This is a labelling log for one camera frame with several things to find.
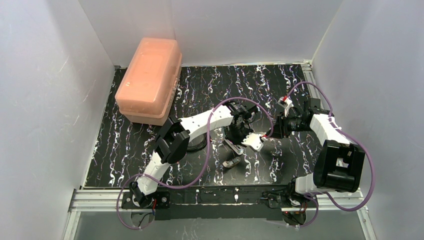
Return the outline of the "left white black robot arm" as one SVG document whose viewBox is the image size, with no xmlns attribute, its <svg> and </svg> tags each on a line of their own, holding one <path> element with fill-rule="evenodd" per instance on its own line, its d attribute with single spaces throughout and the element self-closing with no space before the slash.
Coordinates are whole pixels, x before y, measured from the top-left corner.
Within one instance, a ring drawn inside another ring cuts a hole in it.
<svg viewBox="0 0 424 240">
<path fill-rule="evenodd" d="M 223 128 L 225 143 L 237 155 L 241 155 L 244 148 L 260 151 L 264 133 L 255 133 L 250 127 L 250 120 L 260 108 L 258 103 L 247 98 L 231 97 L 191 117 L 169 117 L 156 135 L 154 150 L 143 174 L 128 186 L 133 202 L 141 208 L 152 206 L 158 186 L 166 185 L 160 179 L 167 169 L 192 151 L 189 146 L 192 140 L 204 135 L 209 141 L 214 129 Z"/>
</svg>

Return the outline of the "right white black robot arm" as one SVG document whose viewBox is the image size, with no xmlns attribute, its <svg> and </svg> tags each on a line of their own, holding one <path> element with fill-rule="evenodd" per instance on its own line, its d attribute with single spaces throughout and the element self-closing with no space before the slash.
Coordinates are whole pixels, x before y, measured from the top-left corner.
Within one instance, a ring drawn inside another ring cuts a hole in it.
<svg viewBox="0 0 424 240">
<path fill-rule="evenodd" d="M 290 202 L 303 204 L 308 194 L 356 192 L 365 159 L 363 148 L 339 132 L 333 114 L 321 108 L 318 98 L 306 100 L 302 111 L 294 107 L 287 96 L 278 103 L 284 110 L 273 127 L 273 138 L 288 138 L 293 132 L 312 131 L 322 145 L 314 171 L 295 177 L 284 190 L 284 197 Z"/>
</svg>

